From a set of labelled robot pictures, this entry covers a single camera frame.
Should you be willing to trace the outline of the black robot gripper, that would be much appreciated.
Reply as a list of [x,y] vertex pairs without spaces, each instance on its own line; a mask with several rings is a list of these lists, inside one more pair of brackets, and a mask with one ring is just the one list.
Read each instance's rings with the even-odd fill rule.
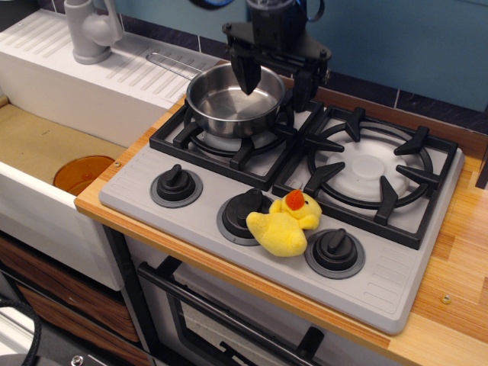
[[330,50],[307,32],[321,19],[325,2],[314,15],[306,1],[248,1],[251,21],[227,22],[232,70],[241,90],[250,95],[261,81],[261,68],[281,69],[294,75],[294,110],[303,112],[328,73]]

